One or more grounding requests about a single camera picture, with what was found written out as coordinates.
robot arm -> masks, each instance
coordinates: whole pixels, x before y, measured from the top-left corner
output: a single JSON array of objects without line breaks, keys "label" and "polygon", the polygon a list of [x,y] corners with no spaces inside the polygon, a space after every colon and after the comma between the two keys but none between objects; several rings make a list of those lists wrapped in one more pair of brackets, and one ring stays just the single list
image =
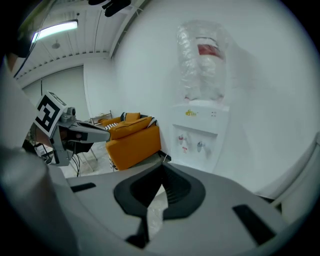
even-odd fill
[{"label": "robot arm", "polygon": [[68,166],[74,154],[88,152],[95,142],[106,142],[110,133],[91,123],[76,120],[76,109],[68,107],[53,92],[40,99],[37,127],[50,139],[56,166]]}]

black slot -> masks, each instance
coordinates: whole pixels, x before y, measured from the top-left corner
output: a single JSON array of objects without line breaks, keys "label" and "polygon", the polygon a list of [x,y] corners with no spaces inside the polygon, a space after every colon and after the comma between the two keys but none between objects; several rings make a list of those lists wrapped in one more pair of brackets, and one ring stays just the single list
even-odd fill
[{"label": "black slot", "polygon": [[96,185],[92,182],[81,184],[81,185],[76,185],[76,186],[71,186],[71,190],[73,193],[83,191],[83,190],[88,190],[96,187]]},{"label": "black slot", "polygon": [[242,204],[232,209],[259,246],[276,235],[249,206]]}]

red label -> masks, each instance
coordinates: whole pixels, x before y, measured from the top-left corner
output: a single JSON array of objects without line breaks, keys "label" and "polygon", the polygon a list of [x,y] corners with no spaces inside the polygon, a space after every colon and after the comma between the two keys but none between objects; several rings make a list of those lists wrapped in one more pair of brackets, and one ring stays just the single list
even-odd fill
[{"label": "red label", "polygon": [[200,55],[212,55],[217,56],[220,59],[224,59],[217,47],[210,44],[198,44],[198,51]]}]

orange sofa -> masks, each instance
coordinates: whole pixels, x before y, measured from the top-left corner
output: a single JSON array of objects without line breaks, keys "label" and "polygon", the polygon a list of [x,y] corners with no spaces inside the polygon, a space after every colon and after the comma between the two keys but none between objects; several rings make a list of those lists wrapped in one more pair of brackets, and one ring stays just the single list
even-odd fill
[{"label": "orange sofa", "polygon": [[121,121],[120,117],[116,117],[100,121],[104,127],[117,123],[109,129],[111,139],[105,148],[119,171],[134,166],[161,149],[159,127],[154,123],[146,128],[151,119],[149,116]]}]

ceiling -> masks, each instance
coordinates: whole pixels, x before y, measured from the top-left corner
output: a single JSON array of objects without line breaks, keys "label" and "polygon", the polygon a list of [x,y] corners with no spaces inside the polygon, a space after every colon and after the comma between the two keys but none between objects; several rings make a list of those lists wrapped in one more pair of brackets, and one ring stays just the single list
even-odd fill
[{"label": "ceiling", "polygon": [[[112,17],[106,17],[102,5],[88,5],[87,0],[57,0],[45,18],[42,28],[47,28],[61,22],[78,20],[78,28],[59,32],[36,42],[36,45],[26,60],[23,68],[16,76],[21,87],[26,86],[30,76],[40,67],[52,67],[61,60],[74,59],[75,56],[87,57],[88,55],[111,57],[116,48],[126,24],[133,15],[138,15],[138,8],[144,0],[132,0],[131,5],[119,11]],[[17,61],[13,69],[15,73],[24,59]]]}]

